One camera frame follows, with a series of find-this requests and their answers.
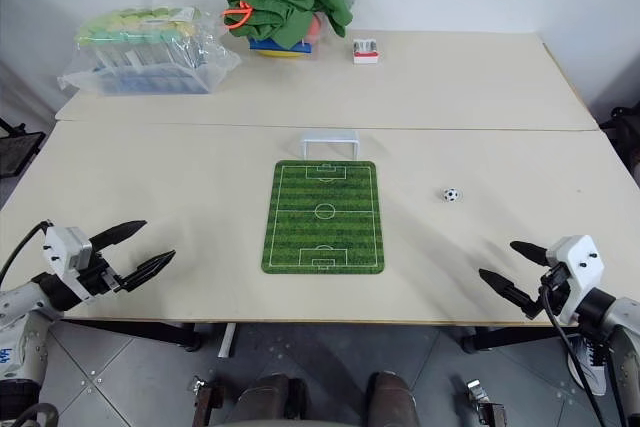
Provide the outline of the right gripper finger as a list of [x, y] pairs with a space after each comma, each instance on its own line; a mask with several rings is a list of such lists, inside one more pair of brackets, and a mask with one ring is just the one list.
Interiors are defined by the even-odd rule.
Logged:
[[534, 319], [543, 310], [540, 301], [534, 301], [528, 294], [518, 289], [513, 282], [502, 275], [487, 269], [480, 269], [479, 275], [494, 292], [518, 307], [528, 319]]
[[549, 265], [547, 250], [543, 247], [524, 241], [512, 241], [510, 243], [510, 247], [514, 251], [537, 265]]

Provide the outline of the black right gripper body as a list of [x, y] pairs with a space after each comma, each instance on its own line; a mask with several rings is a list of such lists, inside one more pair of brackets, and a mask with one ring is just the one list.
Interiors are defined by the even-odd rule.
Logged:
[[548, 294], [551, 312], [554, 315], [560, 314], [570, 294], [569, 277], [570, 272], [566, 265], [556, 265], [541, 277], [537, 299], [538, 312], [545, 311], [544, 299], [545, 294]]

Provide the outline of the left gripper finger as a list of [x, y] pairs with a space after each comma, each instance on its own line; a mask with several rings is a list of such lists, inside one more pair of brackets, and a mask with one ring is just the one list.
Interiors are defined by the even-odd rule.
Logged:
[[146, 224], [146, 220], [127, 221], [94, 235], [89, 242], [94, 250], [103, 250], [132, 237]]
[[117, 287], [115, 291], [134, 291], [158, 275], [173, 260], [175, 255], [176, 251], [171, 250], [148, 259], [140, 264], [131, 274], [125, 277], [118, 277], [116, 279]]

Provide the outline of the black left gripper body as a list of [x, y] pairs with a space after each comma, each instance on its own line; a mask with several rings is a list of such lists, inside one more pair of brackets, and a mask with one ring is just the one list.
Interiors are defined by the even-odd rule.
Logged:
[[78, 298], [93, 298], [120, 289], [120, 277], [100, 252], [83, 248], [79, 254], [74, 281], [74, 294]]

